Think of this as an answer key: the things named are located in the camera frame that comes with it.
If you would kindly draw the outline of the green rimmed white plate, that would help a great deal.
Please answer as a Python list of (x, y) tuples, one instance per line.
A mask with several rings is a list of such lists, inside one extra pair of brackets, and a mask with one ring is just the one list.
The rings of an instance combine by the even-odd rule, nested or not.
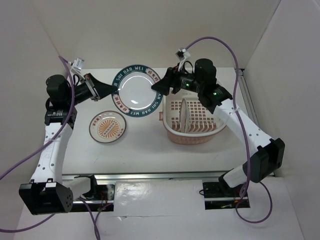
[(112, 81), (116, 92), (112, 94), (114, 105), (126, 116), (142, 118), (155, 112), (163, 95), (152, 89), (160, 76), (151, 67), (141, 64), (121, 69)]

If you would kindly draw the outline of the plate with orange sunburst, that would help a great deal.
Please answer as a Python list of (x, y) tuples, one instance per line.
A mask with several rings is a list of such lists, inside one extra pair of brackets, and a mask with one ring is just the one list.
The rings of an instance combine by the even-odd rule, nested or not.
[(108, 110), (93, 117), (88, 129), (93, 140), (101, 144), (110, 144), (124, 135), (127, 122), (119, 112)]

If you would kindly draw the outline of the plate with red characters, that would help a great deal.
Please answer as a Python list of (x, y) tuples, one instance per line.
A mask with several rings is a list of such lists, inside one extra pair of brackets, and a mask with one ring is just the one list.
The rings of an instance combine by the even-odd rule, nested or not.
[(189, 109), (187, 100), (185, 98), (181, 100), (179, 120), (180, 120), (180, 131), (182, 133), (187, 133), (190, 127), (190, 109)]

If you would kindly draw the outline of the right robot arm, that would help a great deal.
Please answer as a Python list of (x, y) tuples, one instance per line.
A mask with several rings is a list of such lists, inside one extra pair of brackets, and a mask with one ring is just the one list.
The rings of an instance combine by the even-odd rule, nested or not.
[(217, 69), (206, 58), (195, 62), (194, 72), (169, 67), (164, 77), (152, 89), (167, 96), (181, 89), (197, 93), (198, 100), (222, 120), (245, 145), (246, 162), (219, 177), (218, 190), (230, 196), (236, 187), (248, 182), (259, 183), (282, 166), (285, 143), (263, 132), (235, 103), (224, 87), (217, 83)]

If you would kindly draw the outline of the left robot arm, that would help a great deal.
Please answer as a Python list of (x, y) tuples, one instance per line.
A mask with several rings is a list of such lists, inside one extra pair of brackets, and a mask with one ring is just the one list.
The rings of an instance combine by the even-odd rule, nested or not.
[(29, 183), (21, 184), (18, 191), (32, 215), (69, 213), (73, 202), (81, 196), (88, 200), (97, 197), (99, 187), (93, 175), (76, 176), (69, 183), (63, 183), (63, 163), (76, 122), (75, 106), (88, 99), (101, 100), (117, 90), (98, 81), (91, 73), (83, 77), (75, 74), (71, 81), (56, 74), (45, 84), (48, 99), (44, 149)]

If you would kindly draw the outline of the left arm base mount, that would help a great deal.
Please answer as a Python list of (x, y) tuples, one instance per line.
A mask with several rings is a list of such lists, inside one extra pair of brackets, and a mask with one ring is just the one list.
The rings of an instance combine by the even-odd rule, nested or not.
[(116, 185), (114, 183), (98, 184), (95, 187), (95, 192), (88, 192), (80, 197), (85, 200), (93, 213), (113, 212), (115, 190)]

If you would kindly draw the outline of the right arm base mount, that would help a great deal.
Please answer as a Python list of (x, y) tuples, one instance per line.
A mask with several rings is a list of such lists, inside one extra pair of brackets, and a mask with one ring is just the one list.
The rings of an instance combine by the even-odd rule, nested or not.
[(199, 194), (204, 197), (205, 210), (224, 210), (250, 208), (248, 194), (240, 197), (243, 185), (235, 188), (223, 188), (219, 182), (203, 182)]

